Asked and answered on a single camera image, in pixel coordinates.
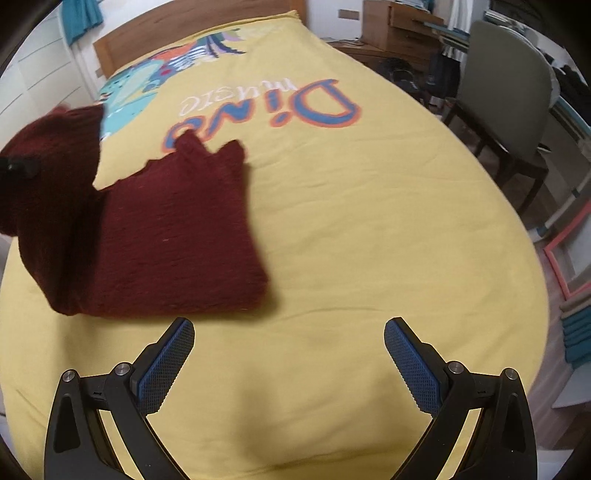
stack of folded cloth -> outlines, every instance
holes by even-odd
[[[560,306],[566,361],[578,368],[591,362],[591,288]]]

dark red sweater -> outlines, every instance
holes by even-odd
[[[29,180],[0,179],[0,231],[51,307],[137,317],[249,309],[267,275],[246,218],[244,150],[211,154],[192,131],[176,151],[97,191],[101,106],[57,109],[3,156],[34,156]]]

wooden headboard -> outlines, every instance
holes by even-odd
[[[173,0],[121,25],[94,43],[103,75],[160,47],[217,25],[297,10],[306,25],[306,0]]]

metal screw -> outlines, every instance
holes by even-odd
[[[129,364],[119,364],[115,367],[115,374],[119,376],[125,375],[127,372],[129,372],[129,369]]]
[[[505,375],[511,380],[517,380],[519,378],[517,372],[512,368],[505,368]]]
[[[65,372],[62,376],[61,379],[64,382],[70,382],[72,381],[72,379],[76,376],[76,372],[74,372],[73,370],[68,370],[67,372]]]
[[[460,362],[449,362],[447,367],[453,374],[461,374],[464,371],[464,366]]]

power outlet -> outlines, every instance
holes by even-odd
[[[348,20],[359,20],[358,10],[339,10],[339,18],[347,18]]]

